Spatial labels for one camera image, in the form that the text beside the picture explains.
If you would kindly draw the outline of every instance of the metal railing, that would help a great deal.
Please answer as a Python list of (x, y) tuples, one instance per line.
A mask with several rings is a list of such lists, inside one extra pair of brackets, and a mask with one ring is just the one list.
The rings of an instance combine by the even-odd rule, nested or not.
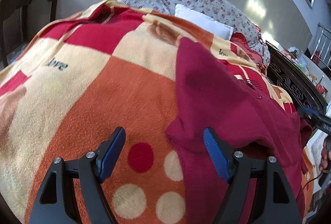
[(322, 24), (318, 24), (317, 31), (316, 31), (316, 37), (319, 36), (317, 44), (314, 48), (314, 52), (312, 53), (311, 60), (313, 58), (318, 59), (318, 63), (315, 63), (319, 66), (319, 63), (322, 63), (327, 68), (330, 69), (329, 64), (331, 62), (331, 30), (323, 26)]

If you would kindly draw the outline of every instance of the cable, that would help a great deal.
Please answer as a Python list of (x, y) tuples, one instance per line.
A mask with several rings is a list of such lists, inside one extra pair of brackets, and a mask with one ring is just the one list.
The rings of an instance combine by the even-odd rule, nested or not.
[(305, 189), (306, 185), (308, 185), (310, 182), (314, 181), (315, 179), (319, 178), (323, 173), (324, 173), (324, 172), (322, 171), (322, 172), (319, 174), (319, 176), (317, 176), (317, 177), (315, 177), (315, 178), (309, 180), (309, 181), (303, 186), (302, 189)]

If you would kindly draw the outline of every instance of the pillow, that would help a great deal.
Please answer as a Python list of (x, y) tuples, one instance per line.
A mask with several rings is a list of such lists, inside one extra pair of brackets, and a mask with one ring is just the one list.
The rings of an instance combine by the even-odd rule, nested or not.
[(233, 27), (215, 21), (207, 15), (195, 10), (190, 10), (184, 5), (176, 5), (175, 16), (188, 20), (189, 22), (198, 25), (202, 29), (211, 32), (212, 34), (221, 37), (224, 40), (230, 40), (233, 34)]

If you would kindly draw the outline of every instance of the cream polka dot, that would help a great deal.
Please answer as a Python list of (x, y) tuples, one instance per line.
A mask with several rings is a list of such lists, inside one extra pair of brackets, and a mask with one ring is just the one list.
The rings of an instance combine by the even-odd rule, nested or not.
[(183, 180), (182, 166), (180, 165), (178, 154), (171, 151), (164, 160), (164, 172), (173, 181)]
[(139, 217), (146, 209), (144, 191), (133, 184), (119, 187), (113, 196), (113, 207), (117, 215), (126, 219)]
[(175, 224), (185, 213), (185, 201), (176, 192), (163, 194), (156, 203), (156, 215), (164, 224)]

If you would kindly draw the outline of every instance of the blanket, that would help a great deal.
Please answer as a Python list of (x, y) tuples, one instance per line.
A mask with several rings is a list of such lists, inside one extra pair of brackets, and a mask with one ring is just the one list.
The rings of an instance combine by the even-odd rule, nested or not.
[[(306, 172), (306, 165), (302, 144), (307, 143), (312, 128), (296, 112), (286, 112), (270, 98), (262, 79), (255, 76), (253, 82), (252, 74), (249, 82), (236, 79), (228, 65), (199, 43), (181, 39), (176, 64), (178, 116), (166, 133), (184, 174), (188, 223), (212, 223), (228, 188), (206, 151), (201, 136), (206, 126), (212, 126), (221, 140), (250, 158), (275, 156), (303, 215), (301, 171)], [(249, 221), (255, 185), (256, 179), (252, 179), (240, 224)]]
[[(178, 113), (182, 38), (227, 63), (237, 79), (259, 76), (268, 97), (294, 111), (289, 95), (238, 45), (185, 20), (104, 0), (45, 26), (0, 73), (0, 192), (20, 221), (29, 222), (55, 157), (80, 158), (122, 126), (125, 146), (102, 185), (118, 222), (189, 223), (186, 175), (165, 135)], [(77, 181), (75, 189), (89, 223)]]

